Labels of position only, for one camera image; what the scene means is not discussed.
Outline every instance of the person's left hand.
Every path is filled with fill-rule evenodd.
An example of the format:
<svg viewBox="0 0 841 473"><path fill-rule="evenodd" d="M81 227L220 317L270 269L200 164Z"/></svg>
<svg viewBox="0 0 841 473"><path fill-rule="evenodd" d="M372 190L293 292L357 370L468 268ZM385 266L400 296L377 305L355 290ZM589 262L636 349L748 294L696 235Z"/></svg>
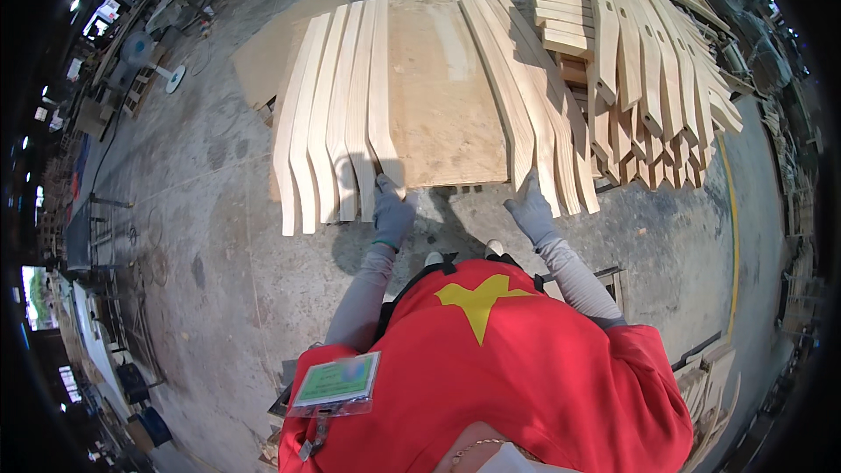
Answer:
<svg viewBox="0 0 841 473"><path fill-rule="evenodd" d="M415 225L417 193L407 194L406 199L401 200L397 195L397 185L385 173L377 176L374 192L373 227L376 232L373 243L386 244L394 248L395 253L399 252Z"/></svg>

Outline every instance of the worker in red shirt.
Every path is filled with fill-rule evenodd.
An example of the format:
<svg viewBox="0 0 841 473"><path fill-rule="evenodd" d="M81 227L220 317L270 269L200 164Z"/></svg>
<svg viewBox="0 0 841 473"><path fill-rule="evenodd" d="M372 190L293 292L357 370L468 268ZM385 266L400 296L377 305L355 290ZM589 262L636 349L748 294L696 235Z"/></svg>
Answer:
<svg viewBox="0 0 841 473"><path fill-rule="evenodd" d="M367 409L287 417L279 471L654 473L683 465L692 423L657 330L627 325L552 224L535 170L522 199L505 208L565 303L492 241L485 259L457 265L430 254L383 304L415 206L389 178L377 183L373 244L325 345L300 356L292 391L298 402L314 365L376 353Z"/></svg>

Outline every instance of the white shoe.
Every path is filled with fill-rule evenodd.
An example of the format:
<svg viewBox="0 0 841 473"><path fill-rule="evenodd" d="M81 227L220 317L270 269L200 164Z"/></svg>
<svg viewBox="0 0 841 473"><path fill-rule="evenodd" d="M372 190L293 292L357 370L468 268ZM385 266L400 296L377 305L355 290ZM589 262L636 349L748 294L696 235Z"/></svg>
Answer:
<svg viewBox="0 0 841 473"><path fill-rule="evenodd" d="M426 255L426 261L423 262L423 266L428 267L438 263L444 263L444 256L440 252L430 252Z"/></svg>
<svg viewBox="0 0 841 473"><path fill-rule="evenodd" d="M497 256L505 254L505 248L502 246L502 242L499 241L499 239L491 239L484 247L485 259L487 259L491 254L496 254Z"/></svg>

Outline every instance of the white face mask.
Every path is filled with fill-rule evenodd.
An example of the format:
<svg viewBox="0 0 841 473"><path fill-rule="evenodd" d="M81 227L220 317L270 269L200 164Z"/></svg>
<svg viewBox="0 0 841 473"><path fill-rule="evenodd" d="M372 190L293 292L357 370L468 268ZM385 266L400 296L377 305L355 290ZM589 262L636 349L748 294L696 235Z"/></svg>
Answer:
<svg viewBox="0 0 841 473"><path fill-rule="evenodd" d="M579 473L575 469L548 466L524 457L510 442L502 444L496 455L490 457L476 473Z"/></svg>

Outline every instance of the red shirt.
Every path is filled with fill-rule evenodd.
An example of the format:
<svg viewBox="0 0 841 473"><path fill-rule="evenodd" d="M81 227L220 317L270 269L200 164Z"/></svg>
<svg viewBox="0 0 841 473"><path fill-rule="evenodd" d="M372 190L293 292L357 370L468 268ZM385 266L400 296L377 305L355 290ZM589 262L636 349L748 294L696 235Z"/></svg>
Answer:
<svg viewBox="0 0 841 473"><path fill-rule="evenodd" d="M479 421L547 464L587 473L674 472L692 446L657 330L604 332L512 265L475 259L421 279L371 350L382 351L371 413L331 418L306 462L298 453L314 420L288 417L279 471L428 473ZM355 354L303 353L292 398L310 365Z"/></svg>

